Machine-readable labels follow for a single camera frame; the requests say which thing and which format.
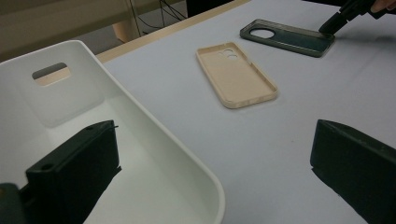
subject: floor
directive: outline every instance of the floor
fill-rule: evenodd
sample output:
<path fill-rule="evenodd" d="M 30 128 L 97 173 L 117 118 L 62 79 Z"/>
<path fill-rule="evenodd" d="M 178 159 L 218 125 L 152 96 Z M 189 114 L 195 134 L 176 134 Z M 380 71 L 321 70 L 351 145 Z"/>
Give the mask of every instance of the floor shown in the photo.
<path fill-rule="evenodd" d="M 182 21 L 187 17 L 185 1 L 175 3 L 170 7 L 165 3 L 162 3 L 162 7 L 163 10 L 159 8 L 138 16 L 137 25 L 141 35 L 152 33 L 162 29 L 163 27 Z M 101 53 L 108 49 L 113 49 L 122 44 L 114 34 L 112 26 L 107 26 L 103 29 L 93 31 L 73 39 L 84 42 L 94 54 Z"/>

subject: handle hole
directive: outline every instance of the handle hole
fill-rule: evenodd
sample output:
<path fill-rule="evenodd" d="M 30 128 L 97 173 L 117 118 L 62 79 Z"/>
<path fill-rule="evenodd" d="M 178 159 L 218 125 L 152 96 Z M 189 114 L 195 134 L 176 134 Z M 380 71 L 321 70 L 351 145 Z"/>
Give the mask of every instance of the handle hole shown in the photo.
<path fill-rule="evenodd" d="M 56 63 L 32 74 L 33 80 L 40 86 L 48 86 L 67 77 L 70 77 L 70 70 L 65 63 Z"/>

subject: white table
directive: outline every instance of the white table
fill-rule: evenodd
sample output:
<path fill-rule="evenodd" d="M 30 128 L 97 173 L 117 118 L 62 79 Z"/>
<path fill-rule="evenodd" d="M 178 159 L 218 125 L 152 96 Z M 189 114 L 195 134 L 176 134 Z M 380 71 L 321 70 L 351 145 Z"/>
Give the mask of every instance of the white table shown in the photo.
<path fill-rule="evenodd" d="M 396 147 L 396 16 L 359 16 L 320 59 L 239 37 L 255 19 L 317 30 L 338 9 L 252 0 L 105 63 L 218 176 L 225 224 L 366 223 L 313 174 L 309 157 L 318 119 Z M 195 51 L 228 41 L 277 84 L 275 100 L 235 110 L 220 103 Z"/>

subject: beige phone case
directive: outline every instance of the beige phone case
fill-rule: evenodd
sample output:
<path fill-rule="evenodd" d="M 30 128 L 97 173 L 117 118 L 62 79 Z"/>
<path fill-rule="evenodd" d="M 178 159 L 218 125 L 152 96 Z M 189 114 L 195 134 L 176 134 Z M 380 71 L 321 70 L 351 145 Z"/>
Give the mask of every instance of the beige phone case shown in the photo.
<path fill-rule="evenodd" d="M 276 97 L 276 84 L 235 43 L 198 49 L 196 54 L 224 106 L 239 108 Z"/>

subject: white plastic bin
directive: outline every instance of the white plastic bin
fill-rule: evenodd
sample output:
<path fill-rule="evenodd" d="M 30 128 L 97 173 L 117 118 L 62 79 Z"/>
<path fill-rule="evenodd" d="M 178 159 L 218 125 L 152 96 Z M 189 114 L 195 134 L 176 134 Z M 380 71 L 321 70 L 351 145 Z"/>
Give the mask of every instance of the white plastic bin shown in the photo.
<path fill-rule="evenodd" d="M 34 80 L 33 73 L 57 63 L 67 66 L 65 78 L 45 86 Z M 120 126 L 122 171 L 85 223 L 221 223 L 218 179 L 79 41 L 0 63 L 0 183 L 23 187 L 27 168 L 108 119 Z"/>

